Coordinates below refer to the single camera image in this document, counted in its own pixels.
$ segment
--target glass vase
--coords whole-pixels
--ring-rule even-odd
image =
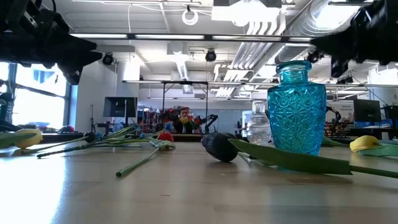
[[[318,155],[326,115],[326,88],[308,81],[308,61],[277,66],[280,85],[268,89],[268,110],[275,146]]]
[[[271,139],[271,128],[266,116],[266,103],[253,101],[252,114],[248,122],[248,140],[250,143],[267,145]]]

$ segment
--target yellow tulip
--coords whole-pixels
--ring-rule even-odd
[[[358,152],[363,149],[370,149],[379,146],[379,140],[373,136],[361,136],[349,144],[349,148],[353,152]]]
[[[15,143],[15,145],[20,149],[26,149],[27,147],[36,145],[43,140],[42,133],[40,132],[39,129],[22,129],[22,130],[16,131],[16,133],[19,133],[19,134],[36,133],[35,136],[33,136],[29,139],[25,139],[25,140]]]

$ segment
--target ceiling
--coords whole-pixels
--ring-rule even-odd
[[[142,6],[128,4],[102,4],[100,2],[77,2],[81,0],[55,0],[58,12],[62,15],[72,32],[91,33],[176,33],[176,34],[245,34],[248,26],[238,27],[228,21],[212,21],[211,16],[199,14],[198,22],[188,26],[182,21],[182,12],[185,6],[164,5],[164,16],[160,11],[160,5]],[[295,7],[288,8],[285,12],[286,22],[296,15],[309,0],[294,0]],[[192,9],[209,11],[213,6],[213,0],[201,0],[201,7],[192,6]],[[51,0],[43,0],[45,7],[51,9]],[[144,64],[141,66],[141,75],[151,77],[153,75],[171,74],[176,70],[176,64],[168,61],[167,41],[128,41],[128,40],[97,40],[98,45],[133,45],[142,55]],[[186,63],[188,72],[207,71],[212,72],[217,63],[231,63],[239,49],[239,42],[189,42],[190,60]],[[205,62],[205,54],[208,49],[214,49],[217,53],[217,61]],[[356,78],[366,82],[369,68],[373,63],[362,65],[349,65],[354,68]],[[330,81],[330,58],[324,58],[313,65],[310,78],[314,82],[326,83]]]

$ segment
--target window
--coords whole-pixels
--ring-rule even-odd
[[[30,68],[18,65],[16,82],[58,96],[65,96],[67,89],[67,80],[57,66],[47,69],[43,65],[32,65]]]
[[[8,63],[0,62],[0,79],[8,80]],[[0,86],[0,92],[5,93],[7,91],[7,85]]]
[[[67,81],[57,66],[17,66],[12,123],[60,129],[64,122]]]

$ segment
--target person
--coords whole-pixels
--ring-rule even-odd
[[[192,133],[193,122],[189,118],[188,114],[189,108],[181,108],[179,119],[174,121],[174,129],[177,133]]]

